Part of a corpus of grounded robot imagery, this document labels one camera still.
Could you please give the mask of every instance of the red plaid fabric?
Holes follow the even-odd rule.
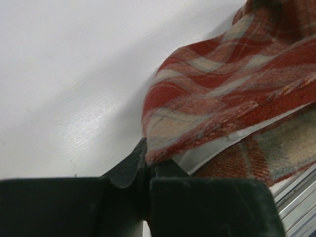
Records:
[[[248,0],[224,34],[182,47],[145,98],[148,163],[316,100],[316,4]]]
[[[195,173],[207,178],[255,178],[268,186],[316,163],[316,103],[252,133]]]

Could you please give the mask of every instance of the tartan scarf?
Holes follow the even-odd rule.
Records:
[[[228,31],[179,48],[160,66],[143,106],[147,162],[314,102],[315,52],[313,0],[248,0]]]

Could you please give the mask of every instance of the white surface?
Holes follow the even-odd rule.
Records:
[[[148,81],[244,0],[2,0],[0,178],[98,176],[141,138]]]

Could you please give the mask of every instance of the black plastic piece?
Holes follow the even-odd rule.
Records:
[[[99,178],[0,182],[0,237],[284,237],[255,180],[191,178],[174,161],[147,167],[146,139]]]
[[[150,193],[153,237],[285,236],[272,195],[258,181],[159,178]]]

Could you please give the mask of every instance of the silver metal strip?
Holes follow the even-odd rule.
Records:
[[[288,237],[309,237],[316,230],[316,164],[271,188]]]

